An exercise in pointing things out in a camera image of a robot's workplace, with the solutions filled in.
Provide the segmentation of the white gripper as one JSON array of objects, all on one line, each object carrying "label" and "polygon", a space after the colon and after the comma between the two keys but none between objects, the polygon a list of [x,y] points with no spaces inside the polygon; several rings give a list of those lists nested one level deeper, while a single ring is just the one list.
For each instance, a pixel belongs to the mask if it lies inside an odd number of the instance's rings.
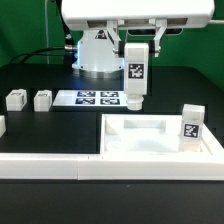
[{"label": "white gripper", "polygon": [[155,30],[149,55],[158,57],[167,28],[203,28],[215,10],[214,0],[62,0],[61,13],[71,30],[107,28],[113,52],[124,56],[119,29]]}]

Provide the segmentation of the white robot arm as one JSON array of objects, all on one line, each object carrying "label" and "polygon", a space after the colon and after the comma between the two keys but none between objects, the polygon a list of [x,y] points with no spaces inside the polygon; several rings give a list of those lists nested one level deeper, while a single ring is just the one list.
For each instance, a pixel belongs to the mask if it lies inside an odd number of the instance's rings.
[{"label": "white robot arm", "polygon": [[121,30],[155,32],[150,53],[160,53],[160,40],[168,29],[203,28],[211,20],[214,0],[62,0],[63,21],[81,31],[75,69],[112,73],[124,68],[119,48]]}]

